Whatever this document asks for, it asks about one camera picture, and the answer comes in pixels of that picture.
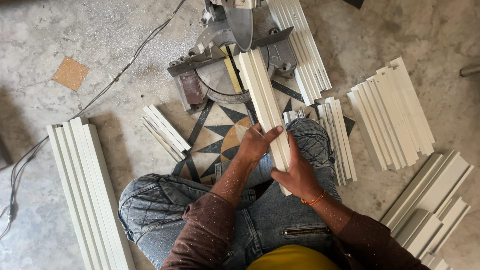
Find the man's right hand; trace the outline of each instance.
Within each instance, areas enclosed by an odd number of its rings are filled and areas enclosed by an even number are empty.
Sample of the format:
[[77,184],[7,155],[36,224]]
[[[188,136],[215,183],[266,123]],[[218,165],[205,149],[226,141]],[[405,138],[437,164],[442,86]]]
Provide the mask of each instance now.
[[281,172],[277,168],[272,168],[272,178],[293,195],[312,203],[320,197],[324,190],[318,184],[312,165],[300,154],[297,140],[290,131],[288,131],[288,143],[290,144],[288,170],[287,172]]

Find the hand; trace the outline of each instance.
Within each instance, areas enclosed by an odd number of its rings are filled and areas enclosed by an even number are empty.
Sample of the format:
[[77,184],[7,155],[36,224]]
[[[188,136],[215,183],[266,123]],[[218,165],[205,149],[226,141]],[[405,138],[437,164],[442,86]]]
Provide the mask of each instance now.
[[297,140],[290,131],[288,131],[288,143],[290,144],[288,170],[281,172],[277,168],[272,168],[272,178],[293,195],[312,203],[320,197],[324,190],[318,184],[312,165],[300,154]]
[[268,151],[268,146],[283,132],[283,127],[278,126],[267,132],[264,137],[259,134],[262,128],[259,123],[255,124],[245,132],[235,159],[246,162],[250,170],[253,170],[260,163],[260,159]]

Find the miter saw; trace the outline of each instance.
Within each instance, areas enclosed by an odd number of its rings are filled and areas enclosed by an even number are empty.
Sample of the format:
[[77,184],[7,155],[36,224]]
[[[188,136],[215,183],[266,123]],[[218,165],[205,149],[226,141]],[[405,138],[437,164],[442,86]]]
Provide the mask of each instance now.
[[239,54],[260,48],[268,74],[291,79],[297,66],[288,36],[293,27],[270,29],[266,37],[253,30],[253,9],[260,0],[205,0],[201,26],[205,30],[188,56],[169,64],[184,110],[199,112],[211,99],[226,104],[245,103],[255,122],[251,96],[240,68]]

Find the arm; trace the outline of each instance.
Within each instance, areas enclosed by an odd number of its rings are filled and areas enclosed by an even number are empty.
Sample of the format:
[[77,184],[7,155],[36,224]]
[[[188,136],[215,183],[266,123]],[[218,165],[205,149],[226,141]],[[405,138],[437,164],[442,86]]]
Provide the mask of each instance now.
[[216,269],[222,263],[232,244],[235,208],[248,176],[283,131],[277,127],[263,138],[253,129],[260,132],[260,124],[247,130],[238,153],[210,193],[188,205],[183,214],[187,224],[162,269]]
[[[297,141],[289,132],[291,161],[287,172],[272,168],[272,178],[293,195],[314,202],[323,189],[318,184],[313,167],[300,154]],[[360,215],[336,199],[325,194],[313,209],[340,239],[343,247],[366,269],[422,269],[428,268],[402,248],[390,236],[390,230],[381,223]]]

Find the man's left hand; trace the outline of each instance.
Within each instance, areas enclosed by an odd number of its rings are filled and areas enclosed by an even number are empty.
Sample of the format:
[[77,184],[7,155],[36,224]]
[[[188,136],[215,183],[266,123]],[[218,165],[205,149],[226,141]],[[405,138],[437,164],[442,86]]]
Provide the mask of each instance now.
[[262,132],[260,124],[255,124],[245,132],[235,159],[248,163],[250,169],[253,170],[257,167],[258,163],[260,163],[260,159],[268,151],[268,146],[280,136],[280,134],[282,134],[283,129],[282,126],[277,126],[267,132],[264,135],[265,138],[263,138],[259,134],[259,132]]

